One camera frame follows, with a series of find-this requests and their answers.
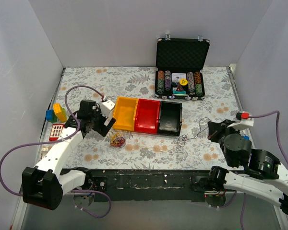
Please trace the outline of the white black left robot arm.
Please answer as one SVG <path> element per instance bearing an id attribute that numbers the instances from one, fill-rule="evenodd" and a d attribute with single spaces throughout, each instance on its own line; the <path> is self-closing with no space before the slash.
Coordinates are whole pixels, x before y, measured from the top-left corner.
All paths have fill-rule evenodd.
<path id="1" fill-rule="evenodd" d="M 58 140 L 51 150 L 33 168 L 26 167 L 22 173 L 23 201 L 25 203 L 55 210 L 63 196 L 74 189 L 89 191 L 92 179 L 85 168 L 71 169 L 61 175 L 63 166 L 75 148 L 91 131 L 105 137 L 115 118 L 105 122 L 115 108 L 115 103 L 82 100 L 79 110 L 71 113 Z"/>

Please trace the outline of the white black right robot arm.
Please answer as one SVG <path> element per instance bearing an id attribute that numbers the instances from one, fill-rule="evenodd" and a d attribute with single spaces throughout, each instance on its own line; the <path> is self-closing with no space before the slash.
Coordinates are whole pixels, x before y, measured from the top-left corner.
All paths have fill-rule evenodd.
<path id="1" fill-rule="evenodd" d="M 251 118 L 240 121 L 209 121 L 208 139 L 218 143 L 229 167 L 243 167 L 239 176 L 220 166 L 213 166 L 208 176 L 212 190 L 236 190 L 279 207 L 288 215 L 288 169 L 272 153 L 252 148 L 252 142 L 240 131 L 253 127 Z"/>

